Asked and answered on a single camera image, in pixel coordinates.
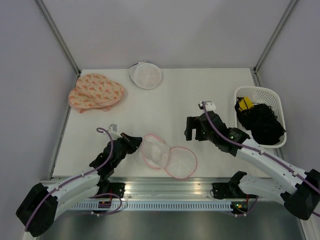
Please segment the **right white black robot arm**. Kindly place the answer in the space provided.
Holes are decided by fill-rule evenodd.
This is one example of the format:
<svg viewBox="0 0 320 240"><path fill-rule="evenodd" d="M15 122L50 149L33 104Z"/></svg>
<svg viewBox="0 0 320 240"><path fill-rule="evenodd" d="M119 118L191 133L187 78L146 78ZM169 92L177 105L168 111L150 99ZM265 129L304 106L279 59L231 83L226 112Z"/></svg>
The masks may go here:
<svg viewBox="0 0 320 240"><path fill-rule="evenodd" d="M228 192L235 198L243 194L255 195L277 202L300 220L315 214L320 202L320 173L306 171L268 153L247 133L236 127L227 127L213 111L186 119L184 135L199 142L209 141L220 151L240 158L265 174L263 180L246 172L237 172L229 181Z"/></svg>

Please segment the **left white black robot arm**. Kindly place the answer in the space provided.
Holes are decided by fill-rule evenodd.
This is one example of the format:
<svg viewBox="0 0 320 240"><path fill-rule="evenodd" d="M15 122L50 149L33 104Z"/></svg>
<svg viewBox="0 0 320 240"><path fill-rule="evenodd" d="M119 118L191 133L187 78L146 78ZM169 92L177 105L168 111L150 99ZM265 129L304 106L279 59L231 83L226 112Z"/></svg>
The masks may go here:
<svg viewBox="0 0 320 240"><path fill-rule="evenodd" d="M25 232L33 237L42 235L60 215L86 199L116 198L121 203L122 196L110 189L109 177L142 142L142 137L121 133L108 142L88 169L52 185L34 185L16 210Z"/></svg>

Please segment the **black lace bra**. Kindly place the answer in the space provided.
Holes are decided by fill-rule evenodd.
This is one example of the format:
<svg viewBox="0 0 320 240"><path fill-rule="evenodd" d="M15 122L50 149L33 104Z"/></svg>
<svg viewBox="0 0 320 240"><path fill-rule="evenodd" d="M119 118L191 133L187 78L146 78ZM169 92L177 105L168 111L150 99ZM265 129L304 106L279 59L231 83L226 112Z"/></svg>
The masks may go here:
<svg viewBox="0 0 320 240"><path fill-rule="evenodd" d="M286 132L271 107L263 103L254 105L250 110L236 111L236 117L247 131L251 131L254 140L261 145L278 144Z"/></svg>

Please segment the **pink-trimmed mesh laundry bag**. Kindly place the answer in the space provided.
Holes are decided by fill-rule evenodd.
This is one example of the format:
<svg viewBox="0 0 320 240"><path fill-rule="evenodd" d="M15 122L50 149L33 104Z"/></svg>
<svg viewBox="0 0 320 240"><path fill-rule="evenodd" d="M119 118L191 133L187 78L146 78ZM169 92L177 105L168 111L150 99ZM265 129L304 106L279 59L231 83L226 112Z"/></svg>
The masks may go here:
<svg viewBox="0 0 320 240"><path fill-rule="evenodd" d="M196 155L186 147L169 147L154 134L147 134L139 147L139 157L146 166L154 170L163 169L174 179L191 177L197 169Z"/></svg>

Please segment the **yellow bra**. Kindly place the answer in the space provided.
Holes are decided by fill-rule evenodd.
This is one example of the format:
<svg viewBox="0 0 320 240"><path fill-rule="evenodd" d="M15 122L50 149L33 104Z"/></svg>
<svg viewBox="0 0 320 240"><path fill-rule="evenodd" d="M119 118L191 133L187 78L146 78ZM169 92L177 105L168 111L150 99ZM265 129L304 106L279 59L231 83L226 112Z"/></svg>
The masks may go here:
<svg viewBox="0 0 320 240"><path fill-rule="evenodd" d="M248 96L238 97L235 104L235 110L237 112L247 111L254 107L253 102Z"/></svg>

